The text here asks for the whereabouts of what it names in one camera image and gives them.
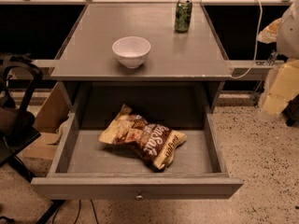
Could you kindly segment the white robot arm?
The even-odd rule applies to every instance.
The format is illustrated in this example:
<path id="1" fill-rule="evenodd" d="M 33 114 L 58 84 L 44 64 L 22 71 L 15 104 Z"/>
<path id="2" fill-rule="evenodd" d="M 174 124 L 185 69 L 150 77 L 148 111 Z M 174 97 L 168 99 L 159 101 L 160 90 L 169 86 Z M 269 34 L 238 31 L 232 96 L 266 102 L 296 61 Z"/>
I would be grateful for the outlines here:
<path id="1" fill-rule="evenodd" d="M 260 35 L 260 40 L 277 33 L 277 52 L 288 58 L 283 65 L 275 65 L 264 83 L 258 103 L 258 117 L 274 119 L 299 94 L 299 0 L 289 6 L 279 21 L 273 21 Z"/>

